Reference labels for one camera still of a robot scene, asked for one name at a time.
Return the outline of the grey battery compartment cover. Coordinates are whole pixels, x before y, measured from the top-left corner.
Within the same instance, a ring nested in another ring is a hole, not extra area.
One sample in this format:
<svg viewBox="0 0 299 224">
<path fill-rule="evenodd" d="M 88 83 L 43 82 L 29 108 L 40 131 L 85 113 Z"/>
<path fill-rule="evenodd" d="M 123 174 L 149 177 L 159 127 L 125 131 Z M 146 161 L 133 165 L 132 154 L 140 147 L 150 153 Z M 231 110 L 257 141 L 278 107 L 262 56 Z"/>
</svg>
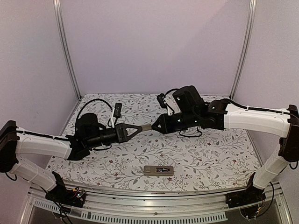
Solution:
<svg viewBox="0 0 299 224">
<path fill-rule="evenodd" d="M 143 131 L 149 131 L 149 130 L 151 130 L 151 129 L 152 129 L 151 125 L 143 125 L 143 126 L 142 126 L 142 130 L 143 130 Z"/>
</svg>

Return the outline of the grey remote control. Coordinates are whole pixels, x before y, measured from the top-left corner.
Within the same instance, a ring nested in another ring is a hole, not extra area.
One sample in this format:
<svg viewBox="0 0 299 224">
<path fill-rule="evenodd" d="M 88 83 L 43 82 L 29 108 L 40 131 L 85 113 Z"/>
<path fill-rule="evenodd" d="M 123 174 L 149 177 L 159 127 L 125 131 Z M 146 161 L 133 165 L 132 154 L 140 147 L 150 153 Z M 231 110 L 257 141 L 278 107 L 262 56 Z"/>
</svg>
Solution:
<svg viewBox="0 0 299 224">
<path fill-rule="evenodd" d="M 172 166 L 144 166 L 143 174 L 146 176 L 173 176 L 174 169 Z"/>
</svg>

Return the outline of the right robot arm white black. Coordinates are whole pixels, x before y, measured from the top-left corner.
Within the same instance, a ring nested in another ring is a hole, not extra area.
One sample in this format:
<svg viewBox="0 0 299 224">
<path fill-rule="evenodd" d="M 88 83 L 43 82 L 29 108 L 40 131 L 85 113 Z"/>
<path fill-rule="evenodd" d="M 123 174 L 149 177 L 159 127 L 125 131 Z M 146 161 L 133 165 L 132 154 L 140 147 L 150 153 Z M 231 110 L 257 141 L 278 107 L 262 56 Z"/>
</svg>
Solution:
<svg viewBox="0 0 299 224">
<path fill-rule="evenodd" d="M 295 105 L 287 109 L 268 109 L 240 105 L 228 98 L 208 103 L 193 85 L 176 89 L 172 96 L 180 111 L 160 115 L 152 130 L 169 134 L 198 126 L 217 130 L 245 129 L 279 136 L 277 149 L 254 172 L 248 188 L 242 192 L 245 203 L 252 203 L 259 197 L 259 190 L 265 189 L 290 163 L 298 162 L 299 112 Z"/>
</svg>

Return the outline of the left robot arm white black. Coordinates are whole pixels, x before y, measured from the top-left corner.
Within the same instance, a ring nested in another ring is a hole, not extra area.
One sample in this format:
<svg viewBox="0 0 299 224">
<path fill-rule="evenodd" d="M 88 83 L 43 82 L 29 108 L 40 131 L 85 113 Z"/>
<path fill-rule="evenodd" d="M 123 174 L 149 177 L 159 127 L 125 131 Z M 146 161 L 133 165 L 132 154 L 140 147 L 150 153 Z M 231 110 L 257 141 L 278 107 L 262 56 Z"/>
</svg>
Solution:
<svg viewBox="0 0 299 224">
<path fill-rule="evenodd" d="M 127 142 L 141 131 L 141 126 L 124 123 L 105 127 L 98 122 L 94 113 L 82 115 L 75 123 L 75 134 L 66 136 L 29 132 L 10 120 L 0 131 L 0 171 L 22 177 L 50 191 L 54 198 L 64 203 L 70 196 L 61 177 L 23 158 L 22 154 L 49 155 L 68 161 L 80 161 L 90 155 L 92 150 Z"/>
</svg>

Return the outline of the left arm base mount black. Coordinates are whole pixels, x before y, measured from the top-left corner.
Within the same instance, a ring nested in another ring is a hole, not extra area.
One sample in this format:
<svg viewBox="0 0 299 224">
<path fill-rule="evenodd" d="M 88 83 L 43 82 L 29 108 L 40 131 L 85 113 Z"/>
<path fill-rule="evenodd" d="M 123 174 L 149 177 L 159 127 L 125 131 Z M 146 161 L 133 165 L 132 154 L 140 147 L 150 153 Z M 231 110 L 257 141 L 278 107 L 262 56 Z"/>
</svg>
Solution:
<svg viewBox="0 0 299 224">
<path fill-rule="evenodd" d="M 67 189 L 61 176 L 54 171 L 52 174 L 55 177 L 56 186 L 54 189 L 47 191 L 45 198 L 56 203 L 83 208 L 86 199 L 86 191 L 79 189 L 79 187 Z"/>
</svg>

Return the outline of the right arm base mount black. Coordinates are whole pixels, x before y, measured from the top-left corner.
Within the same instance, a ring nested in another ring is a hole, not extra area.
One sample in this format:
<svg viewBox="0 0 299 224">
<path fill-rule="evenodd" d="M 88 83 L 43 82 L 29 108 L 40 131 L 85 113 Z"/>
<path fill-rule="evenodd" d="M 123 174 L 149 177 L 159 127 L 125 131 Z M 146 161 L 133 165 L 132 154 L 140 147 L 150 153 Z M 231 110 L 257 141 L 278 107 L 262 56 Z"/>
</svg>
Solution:
<svg viewBox="0 0 299 224">
<path fill-rule="evenodd" d="M 246 219 L 257 218 L 266 199 L 264 189 L 258 189 L 253 186 L 254 175 L 255 173 L 250 176 L 246 189 L 225 195 L 226 204 L 229 208 L 236 208 L 258 202 L 262 203 L 262 205 L 256 204 L 241 209 L 240 213 Z"/>
</svg>

